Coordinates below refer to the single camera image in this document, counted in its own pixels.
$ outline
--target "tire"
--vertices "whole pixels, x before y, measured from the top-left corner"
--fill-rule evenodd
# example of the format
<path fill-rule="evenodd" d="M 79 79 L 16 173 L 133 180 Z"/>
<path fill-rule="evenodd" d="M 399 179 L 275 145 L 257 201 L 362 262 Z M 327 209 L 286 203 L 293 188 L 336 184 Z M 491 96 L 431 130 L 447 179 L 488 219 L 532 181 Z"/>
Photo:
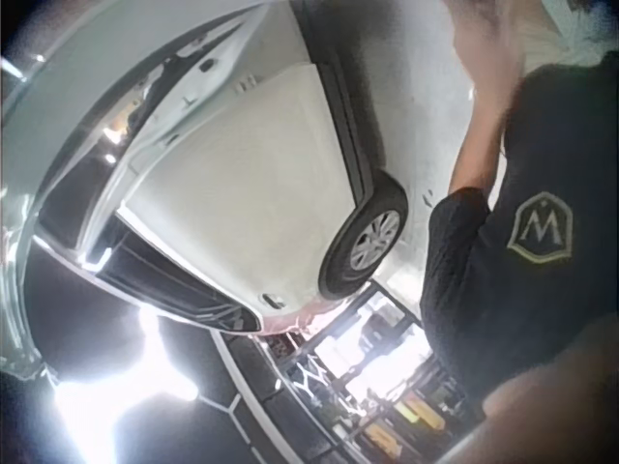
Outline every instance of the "tire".
<path fill-rule="evenodd" d="M 328 300 L 340 300 L 359 290 L 398 241 L 407 217 L 408 199 L 404 189 L 388 174 L 376 171 L 374 195 L 338 233 L 323 261 L 319 281 L 322 296 Z M 395 218 L 398 218 L 397 224 L 394 224 Z M 394 231 L 380 241 L 384 244 L 388 238 L 389 243 L 384 248 L 381 245 L 370 256 L 360 257 L 360 247 L 369 240 L 368 229 L 378 224 L 381 224 L 381 230 L 386 226 L 386 230 Z"/>

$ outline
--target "logo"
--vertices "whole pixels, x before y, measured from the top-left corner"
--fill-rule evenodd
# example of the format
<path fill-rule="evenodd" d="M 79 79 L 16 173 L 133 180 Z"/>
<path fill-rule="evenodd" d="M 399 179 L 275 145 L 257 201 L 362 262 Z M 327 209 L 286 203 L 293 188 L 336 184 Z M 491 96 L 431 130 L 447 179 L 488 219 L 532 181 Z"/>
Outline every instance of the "logo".
<path fill-rule="evenodd" d="M 543 191 L 516 211 L 507 248 L 536 264 L 572 256 L 572 210 L 559 197 Z"/>

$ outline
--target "car wheel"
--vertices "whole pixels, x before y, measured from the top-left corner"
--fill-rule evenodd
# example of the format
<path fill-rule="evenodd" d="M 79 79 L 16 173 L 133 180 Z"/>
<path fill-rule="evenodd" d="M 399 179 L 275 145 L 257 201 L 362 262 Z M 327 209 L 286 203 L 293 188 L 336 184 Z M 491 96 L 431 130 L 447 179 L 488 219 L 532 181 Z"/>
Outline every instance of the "car wheel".
<path fill-rule="evenodd" d="M 320 292 L 339 300 L 356 292 L 396 244 L 408 217 L 404 189 L 388 174 L 374 174 L 374 195 L 339 232 L 323 262 Z"/>

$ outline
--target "hand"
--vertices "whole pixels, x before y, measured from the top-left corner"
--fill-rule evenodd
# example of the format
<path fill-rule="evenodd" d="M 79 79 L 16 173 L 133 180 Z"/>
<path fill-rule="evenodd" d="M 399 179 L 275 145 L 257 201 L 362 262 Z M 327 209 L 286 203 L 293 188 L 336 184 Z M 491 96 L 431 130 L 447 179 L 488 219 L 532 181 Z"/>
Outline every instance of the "hand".
<path fill-rule="evenodd" d="M 454 22 L 457 56 L 475 85 L 476 104 L 504 115 L 522 79 L 515 0 L 444 1 Z"/>

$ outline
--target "person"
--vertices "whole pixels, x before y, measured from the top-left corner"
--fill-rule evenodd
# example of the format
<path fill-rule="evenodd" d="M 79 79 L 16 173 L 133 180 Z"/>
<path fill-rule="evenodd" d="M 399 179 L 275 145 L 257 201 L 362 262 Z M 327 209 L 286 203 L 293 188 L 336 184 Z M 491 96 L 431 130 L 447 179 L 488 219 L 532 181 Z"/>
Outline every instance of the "person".
<path fill-rule="evenodd" d="M 486 415 L 445 462 L 599 462 L 617 432 L 619 53 L 523 78 L 514 2 L 445 3 L 475 98 L 420 306 Z"/>

